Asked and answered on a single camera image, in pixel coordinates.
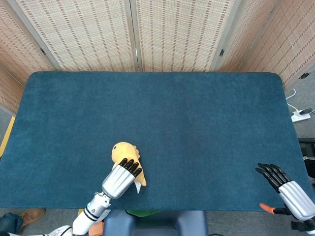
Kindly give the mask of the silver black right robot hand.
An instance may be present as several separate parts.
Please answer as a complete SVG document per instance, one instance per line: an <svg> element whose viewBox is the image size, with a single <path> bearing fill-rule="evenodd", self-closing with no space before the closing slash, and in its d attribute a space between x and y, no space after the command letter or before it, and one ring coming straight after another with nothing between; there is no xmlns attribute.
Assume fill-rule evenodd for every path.
<svg viewBox="0 0 315 236"><path fill-rule="evenodd" d="M280 167L259 163L255 170L267 179L296 219L307 221L315 216L314 202Z"/></svg>

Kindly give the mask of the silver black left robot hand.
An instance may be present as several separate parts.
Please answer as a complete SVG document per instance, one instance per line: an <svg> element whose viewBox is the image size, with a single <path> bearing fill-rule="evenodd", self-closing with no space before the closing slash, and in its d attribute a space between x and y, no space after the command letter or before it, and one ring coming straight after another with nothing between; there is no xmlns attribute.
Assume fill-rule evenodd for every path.
<svg viewBox="0 0 315 236"><path fill-rule="evenodd" d="M134 183L137 193L141 189L141 183L135 179L142 173L139 162L124 158L119 164L112 168L110 174L102 183L102 191L110 199L121 197Z"/></svg>

